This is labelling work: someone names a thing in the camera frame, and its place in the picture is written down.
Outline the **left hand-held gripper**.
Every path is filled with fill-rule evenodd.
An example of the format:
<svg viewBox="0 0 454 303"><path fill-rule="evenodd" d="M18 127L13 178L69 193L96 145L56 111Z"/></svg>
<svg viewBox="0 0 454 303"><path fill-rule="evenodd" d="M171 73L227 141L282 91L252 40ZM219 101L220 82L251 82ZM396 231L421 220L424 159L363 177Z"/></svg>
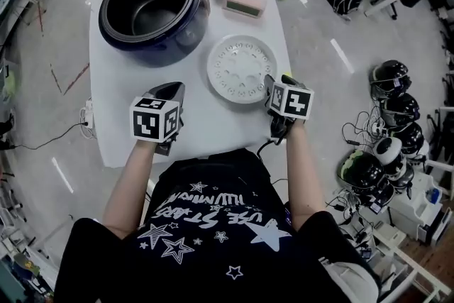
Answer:
<svg viewBox="0 0 454 303"><path fill-rule="evenodd" d="M152 87L130 105L133 138L156 143L155 152L168 156L182 126L180 111L185 95L182 82Z"/></svg>

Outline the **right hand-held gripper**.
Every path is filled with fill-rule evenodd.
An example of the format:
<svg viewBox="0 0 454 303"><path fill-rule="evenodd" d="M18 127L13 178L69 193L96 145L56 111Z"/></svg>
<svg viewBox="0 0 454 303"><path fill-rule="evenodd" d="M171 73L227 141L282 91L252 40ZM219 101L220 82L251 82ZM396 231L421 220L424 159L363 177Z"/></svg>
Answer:
<svg viewBox="0 0 454 303"><path fill-rule="evenodd" d="M266 74L265 106L271 117L271 138L285 138L296 120L310 117L314 92L288 75L281 76L282 83Z"/></svg>

